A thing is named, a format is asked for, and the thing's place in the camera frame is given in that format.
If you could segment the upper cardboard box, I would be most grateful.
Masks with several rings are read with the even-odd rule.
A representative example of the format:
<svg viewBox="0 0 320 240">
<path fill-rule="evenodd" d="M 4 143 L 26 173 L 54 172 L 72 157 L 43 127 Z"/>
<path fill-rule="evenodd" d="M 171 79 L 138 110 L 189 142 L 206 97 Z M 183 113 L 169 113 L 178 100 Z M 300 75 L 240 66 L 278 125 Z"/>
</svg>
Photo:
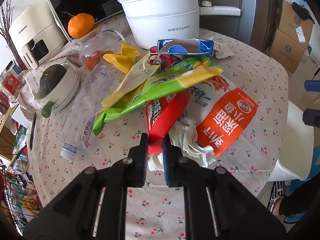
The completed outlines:
<svg viewBox="0 0 320 240">
<path fill-rule="evenodd" d="M 300 18 L 292 9 L 292 4 L 282 0 L 278 29 L 306 49 L 309 45 L 313 21 Z"/>
</svg>

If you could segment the white printed snack wrapper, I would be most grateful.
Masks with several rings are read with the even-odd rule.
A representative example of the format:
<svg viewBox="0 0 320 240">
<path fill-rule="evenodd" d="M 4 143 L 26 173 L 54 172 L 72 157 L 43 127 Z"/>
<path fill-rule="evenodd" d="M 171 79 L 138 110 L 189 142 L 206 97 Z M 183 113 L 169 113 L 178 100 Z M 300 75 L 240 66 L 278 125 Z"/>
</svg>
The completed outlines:
<svg viewBox="0 0 320 240">
<path fill-rule="evenodd" d="M 234 55 L 234 53 L 231 51 L 227 44 L 220 43 L 217 41 L 214 42 L 213 50 L 217 59 L 225 59 Z"/>
</svg>

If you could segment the orange white snack bag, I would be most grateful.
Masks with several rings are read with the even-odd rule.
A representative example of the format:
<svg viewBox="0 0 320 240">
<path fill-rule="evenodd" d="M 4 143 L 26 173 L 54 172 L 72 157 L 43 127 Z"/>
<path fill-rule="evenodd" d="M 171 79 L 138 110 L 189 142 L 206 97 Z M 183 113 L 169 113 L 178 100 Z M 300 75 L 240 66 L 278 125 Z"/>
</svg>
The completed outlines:
<svg viewBox="0 0 320 240">
<path fill-rule="evenodd" d="M 187 117 L 194 120 L 196 143 L 211 146 L 219 157 L 253 120 L 258 104 L 223 75 L 189 88 Z"/>
</svg>

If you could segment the white tissue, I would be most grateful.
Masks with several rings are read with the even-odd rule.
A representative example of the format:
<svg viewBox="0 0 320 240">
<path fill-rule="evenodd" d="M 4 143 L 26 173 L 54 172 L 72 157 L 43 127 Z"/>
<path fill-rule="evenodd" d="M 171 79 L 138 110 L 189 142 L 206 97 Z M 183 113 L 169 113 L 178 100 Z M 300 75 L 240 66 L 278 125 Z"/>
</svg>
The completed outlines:
<svg viewBox="0 0 320 240">
<path fill-rule="evenodd" d="M 151 131 L 151 119 L 147 119 L 149 136 L 148 145 L 148 168 L 150 171 L 163 171 L 162 144 L 164 138 Z M 194 161 L 201 167 L 208 167 L 215 161 L 215 154 L 212 146 L 199 146 L 197 142 L 197 131 L 195 121 L 189 118 L 182 118 L 175 122 L 169 131 L 172 145 L 181 149 L 182 154 Z"/>
</svg>

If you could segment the white electric cooking pot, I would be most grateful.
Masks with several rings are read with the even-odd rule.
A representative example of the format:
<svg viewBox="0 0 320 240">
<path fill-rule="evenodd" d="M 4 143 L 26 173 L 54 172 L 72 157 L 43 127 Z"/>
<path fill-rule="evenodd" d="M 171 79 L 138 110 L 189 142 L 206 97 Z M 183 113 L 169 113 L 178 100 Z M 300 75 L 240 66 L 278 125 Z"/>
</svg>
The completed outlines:
<svg viewBox="0 0 320 240">
<path fill-rule="evenodd" d="M 149 49 L 158 40 L 193 39 L 200 35 L 200 16 L 241 16 L 241 9 L 213 6 L 199 0 L 118 0 L 138 46 Z"/>
</svg>

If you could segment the white trash bin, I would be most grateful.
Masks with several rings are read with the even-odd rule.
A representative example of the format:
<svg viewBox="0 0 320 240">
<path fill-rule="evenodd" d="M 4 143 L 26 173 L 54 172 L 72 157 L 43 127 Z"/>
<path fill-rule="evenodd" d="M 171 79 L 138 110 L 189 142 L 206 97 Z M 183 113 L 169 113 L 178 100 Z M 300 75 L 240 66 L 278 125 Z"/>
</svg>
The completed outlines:
<svg viewBox="0 0 320 240">
<path fill-rule="evenodd" d="M 313 145 L 313 127 L 304 124 L 303 111 L 290 101 L 283 144 L 268 181 L 306 180 L 311 170 Z"/>
</svg>

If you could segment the striped slipper foot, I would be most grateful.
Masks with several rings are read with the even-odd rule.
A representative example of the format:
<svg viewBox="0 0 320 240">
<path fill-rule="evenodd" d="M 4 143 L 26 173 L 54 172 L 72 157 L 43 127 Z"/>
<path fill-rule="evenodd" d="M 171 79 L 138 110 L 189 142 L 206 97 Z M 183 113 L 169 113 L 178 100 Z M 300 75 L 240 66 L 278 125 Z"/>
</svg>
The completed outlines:
<svg viewBox="0 0 320 240">
<path fill-rule="evenodd" d="M 285 181 L 274 181 L 267 209 L 274 216 L 284 215 L 289 210 L 289 197 Z"/>
</svg>

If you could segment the yellow wrapper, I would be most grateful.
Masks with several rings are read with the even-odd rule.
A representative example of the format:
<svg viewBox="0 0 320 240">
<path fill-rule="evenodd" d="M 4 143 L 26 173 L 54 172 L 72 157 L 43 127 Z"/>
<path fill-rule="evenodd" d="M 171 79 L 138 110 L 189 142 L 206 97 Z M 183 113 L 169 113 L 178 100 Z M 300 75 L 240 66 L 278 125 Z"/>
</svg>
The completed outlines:
<svg viewBox="0 0 320 240">
<path fill-rule="evenodd" d="M 106 51 L 103 54 L 103 59 L 114 65 L 118 70 L 127 74 L 131 68 L 140 60 L 140 52 L 137 48 L 128 45 L 122 41 L 120 53 L 114 54 Z"/>
</svg>

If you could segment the clear plastic water bottle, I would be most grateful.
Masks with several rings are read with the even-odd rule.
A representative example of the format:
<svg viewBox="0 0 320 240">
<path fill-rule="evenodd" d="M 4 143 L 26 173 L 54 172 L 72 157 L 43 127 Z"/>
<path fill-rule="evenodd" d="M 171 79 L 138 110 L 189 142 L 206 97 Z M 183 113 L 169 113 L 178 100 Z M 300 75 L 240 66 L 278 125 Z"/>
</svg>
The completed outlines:
<svg viewBox="0 0 320 240">
<path fill-rule="evenodd" d="M 112 81 L 109 72 L 110 66 L 99 63 L 81 83 L 60 133 L 61 157 L 75 161 L 78 151 L 87 147 L 95 115 Z"/>
</svg>

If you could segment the red snack bag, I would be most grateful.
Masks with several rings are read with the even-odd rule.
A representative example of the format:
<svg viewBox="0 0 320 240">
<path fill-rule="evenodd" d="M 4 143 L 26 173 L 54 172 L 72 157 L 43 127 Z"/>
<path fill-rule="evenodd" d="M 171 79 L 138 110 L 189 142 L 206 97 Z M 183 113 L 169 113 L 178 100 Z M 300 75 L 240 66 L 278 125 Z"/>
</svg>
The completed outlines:
<svg viewBox="0 0 320 240">
<path fill-rule="evenodd" d="M 149 136 L 148 155 L 158 155 L 162 152 L 164 137 L 182 115 L 189 100 L 190 94 L 186 89 L 151 100 L 146 104 L 145 114 Z"/>
</svg>

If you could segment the beige yellow snack bag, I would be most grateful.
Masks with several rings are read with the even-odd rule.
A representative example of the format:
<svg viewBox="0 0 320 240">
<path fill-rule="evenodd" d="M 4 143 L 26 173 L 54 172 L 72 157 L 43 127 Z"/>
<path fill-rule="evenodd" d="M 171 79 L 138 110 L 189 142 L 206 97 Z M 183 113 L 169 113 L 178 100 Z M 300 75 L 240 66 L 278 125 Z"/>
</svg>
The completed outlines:
<svg viewBox="0 0 320 240">
<path fill-rule="evenodd" d="M 110 108 L 118 102 L 125 94 L 131 92 L 147 78 L 151 77 L 160 68 L 160 64 L 151 65 L 148 63 L 148 54 L 144 55 L 127 73 L 121 84 L 106 97 L 102 102 L 103 108 Z"/>
</svg>

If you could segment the cream air fryer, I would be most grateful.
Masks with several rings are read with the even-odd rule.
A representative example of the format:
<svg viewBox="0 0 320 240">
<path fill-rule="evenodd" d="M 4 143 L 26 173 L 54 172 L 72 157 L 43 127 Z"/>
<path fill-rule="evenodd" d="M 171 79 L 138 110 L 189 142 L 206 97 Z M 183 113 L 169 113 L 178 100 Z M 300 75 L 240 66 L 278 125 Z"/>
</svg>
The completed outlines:
<svg viewBox="0 0 320 240">
<path fill-rule="evenodd" d="M 47 1 L 29 6 L 11 24 L 9 34 L 28 69 L 53 58 L 67 40 L 57 26 Z"/>
</svg>

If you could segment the red drink can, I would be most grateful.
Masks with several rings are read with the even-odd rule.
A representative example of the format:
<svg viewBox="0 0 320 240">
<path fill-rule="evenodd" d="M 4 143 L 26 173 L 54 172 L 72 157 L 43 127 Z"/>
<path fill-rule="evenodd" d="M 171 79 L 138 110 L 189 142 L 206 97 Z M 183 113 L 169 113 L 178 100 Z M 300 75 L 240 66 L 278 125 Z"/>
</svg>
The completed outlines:
<svg viewBox="0 0 320 240">
<path fill-rule="evenodd" d="M 151 47 L 147 53 L 147 63 L 150 65 L 160 65 L 161 70 L 168 69 L 173 65 L 181 62 L 181 59 L 171 54 L 157 53 L 157 47 Z"/>
</svg>

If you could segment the green onion rings bag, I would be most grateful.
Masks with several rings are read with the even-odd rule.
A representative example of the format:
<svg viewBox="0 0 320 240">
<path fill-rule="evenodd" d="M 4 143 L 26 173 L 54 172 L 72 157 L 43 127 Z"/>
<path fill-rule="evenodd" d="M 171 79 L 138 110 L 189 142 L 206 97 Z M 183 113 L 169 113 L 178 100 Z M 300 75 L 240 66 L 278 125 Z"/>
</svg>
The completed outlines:
<svg viewBox="0 0 320 240">
<path fill-rule="evenodd" d="M 153 74 L 145 81 L 136 83 L 124 79 L 120 86 L 102 102 L 102 110 L 97 114 L 92 130 L 98 135 L 105 124 L 119 118 L 144 103 L 178 93 L 198 83 L 223 73 L 223 68 L 213 65 L 210 58 L 190 57 L 167 70 Z"/>
</svg>

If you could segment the blue white milk carton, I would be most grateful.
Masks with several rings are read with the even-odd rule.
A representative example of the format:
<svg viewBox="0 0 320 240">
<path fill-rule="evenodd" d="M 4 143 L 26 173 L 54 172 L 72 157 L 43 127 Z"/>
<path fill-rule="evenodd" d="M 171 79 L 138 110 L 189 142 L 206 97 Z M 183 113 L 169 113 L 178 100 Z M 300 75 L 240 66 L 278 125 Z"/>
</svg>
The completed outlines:
<svg viewBox="0 0 320 240">
<path fill-rule="evenodd" d="M 163 39 L 157 42 L 157 53 L 176 55 L 207 55 L 214 53 L 214 41 L 199 38 Z"/>
</svg>

